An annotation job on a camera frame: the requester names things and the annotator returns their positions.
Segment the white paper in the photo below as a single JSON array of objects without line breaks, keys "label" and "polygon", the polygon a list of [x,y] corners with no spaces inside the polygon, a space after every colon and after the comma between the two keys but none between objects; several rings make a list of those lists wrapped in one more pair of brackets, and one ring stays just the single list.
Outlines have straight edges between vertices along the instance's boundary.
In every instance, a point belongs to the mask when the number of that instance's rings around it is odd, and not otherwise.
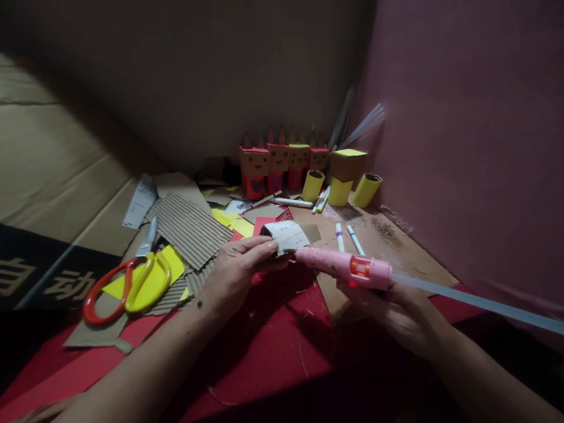
[{"label": "white paper", "polygon": [[289,250],[297,250],[310,244],[300,225],[291,220],[267,223],[264,227],[268,229],[272,238],[278,241],[279,256],[288,253]]},{"label": "white paper", "polygon": [[153,178],[144,173],[137,184],[137,189],[135,190],[135,194],[133,194],[131,203],[129,203],[129,208],[125,214],[122,225],[139,229],[145,215],[147,215],[147,212],[153,206],[157,197],[157,188],[155,187]]}]

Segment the cardboard doll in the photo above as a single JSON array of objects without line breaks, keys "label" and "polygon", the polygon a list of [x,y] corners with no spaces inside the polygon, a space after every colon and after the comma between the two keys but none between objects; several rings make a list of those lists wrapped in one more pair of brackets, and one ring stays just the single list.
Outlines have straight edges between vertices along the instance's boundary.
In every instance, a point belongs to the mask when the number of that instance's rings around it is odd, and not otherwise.
[{"label": "cardboard doll", "polygon": [[325,172],[329,164],[331,152],[325,148],[325,140],[323,133],[319,135],[319,139],[315,139],[315,132],[311,131],[310,138],[310,159],[307,163],[307,170],[319,170]]},{"label": "cardboard doll", "polygon": [[282,189],[284,183],[284,172],[288,171],[290,162],[290,147],[286,144],[286,133],[284,127],[280,128],[278,144],[274,143],[274,131],[272,125],[266,137],[266,148],[270,152],[270,173],[268,174],[268,193],[274,194]]},{"label": "cardboard doll", "polygon": [[243,145],[239,149],[239,160],[247,198],[253,201],[260,200],[264,197],[264,178],[268,176],[270,168],[270,155],[264,148],[263,139],[259,138],[257,146],[253,147],[249,134],[246,133]]},{"label": "cardboard doll", "polygon": [[293,190],[300,190],[303,185],[304,169],[310,155],[310,147],[306,144],[306,132],[301,130],[300,141],[303,143],[296,143],[296,133],[294,129],[290,131],[290,138],[288,145],[290,146],[290,163],[288,164],[288,188]]}]

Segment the marker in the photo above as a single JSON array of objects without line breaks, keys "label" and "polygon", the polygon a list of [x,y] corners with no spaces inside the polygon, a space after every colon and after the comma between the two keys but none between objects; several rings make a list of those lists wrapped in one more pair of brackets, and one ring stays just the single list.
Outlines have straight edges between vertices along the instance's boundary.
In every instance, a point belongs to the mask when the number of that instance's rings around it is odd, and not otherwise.
[{"label": "marker", "polygon": [[361,256],[365,256],[364,250],[362,249],[362,245],[360,245],[360,241],[358,240],[357,236],[354,234],[353,228],[350,225],[347,225],[348,232],[351,235],[352,242],[354,242],[354,246],[357,248],[358,254]]},{"label": "marker", "polygon": [[291,199],[270,199],[271,203],[285,204],[287,206],[297,206],[297,207],[313,207],[312,202],[305,202],[301,200],[291,200]]},{"label": "marker", "polygon": [[325,190],[325,197],[323,198],[321,204],[317,207],[317,213],[321,213],[323,211],[323,207],[325,207],[325,204],[327,204],[327,199],[329,198],[329,191],[331,191],[331,187],[327,187],[327,189]]},{"label": "marker", "polygon": [[321,195],[319,195],[319,197],[317,197],[317,201],[315,202],[315,204],[313,205],[313,209],[311,209],[311,214],[316,214],[317,213],[317,206],[319,206],[319,204],[321,204],[321,202],[323,201],[323,197],[325,196],[325,191],[323,190],[323,192],[321,193]]},{"label": "marker", "polygon": [[345,244],[343,243],[343,233],[341,231],[341,224],[335,224],[335,231],[337,232],[337,247],[339,251],[344,253],[345,252]]},{"label": "marker", "polygon": [[259,200],[259,201],[257,201],[257,202],[254,203],[254,204],[251,204],[249,207],[247,207],[246,209],[244,209],[244,210],[241,212],[241,214],[246,213],[247,211],[249,211],[249,210],[251,210],[251,209],[254,209],[254,208],[257,207],[257,206],[260,206],[260,205],[263,204],[263,203],[266,203],[267,201],[273,199],[274,197],[276,197],[277,195],[280,195],[280,194],[282,194],[282,191],[275,192],[274,194],[269,195],[268,197],[265,197],[265,198],[263,198],[262,200]]}]

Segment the gray wall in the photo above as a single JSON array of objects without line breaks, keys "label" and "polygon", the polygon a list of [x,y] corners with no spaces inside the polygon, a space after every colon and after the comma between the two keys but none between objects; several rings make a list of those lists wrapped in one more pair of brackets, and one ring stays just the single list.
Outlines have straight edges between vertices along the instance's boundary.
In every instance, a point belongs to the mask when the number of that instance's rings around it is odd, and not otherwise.
[{"label": "gray wall", "polygon": [[193,173],[268,124],[328,137],[360,68],[366,0],[4,3],[31,51]]}]

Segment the paper roll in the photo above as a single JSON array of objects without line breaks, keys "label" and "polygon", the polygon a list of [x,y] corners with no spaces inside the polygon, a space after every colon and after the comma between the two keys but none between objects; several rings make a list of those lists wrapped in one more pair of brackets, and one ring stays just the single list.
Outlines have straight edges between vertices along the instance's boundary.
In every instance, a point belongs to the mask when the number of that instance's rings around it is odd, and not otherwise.
[{"label": "paper roll", "polygon": [[310,170],[305,177],[304,191],[301,197],[304,201],[315,202],[321,191],[325,175],[319,170]]},{"label": "paper roll", "polygon": [[366,207],[372,201],[372,197],[378,191],[382,178],[377,174],[365,173],[358,184],[357,190],[352,198],[352,203],[358,207]]},{"label": "paper roll", "polygon": [[332,206],[346,206],[348,202],[348,195],[351,192],[354,181],[341,182],[336,177],[331,181],[331,190],[329,191],[329,200],[327,201]]}]

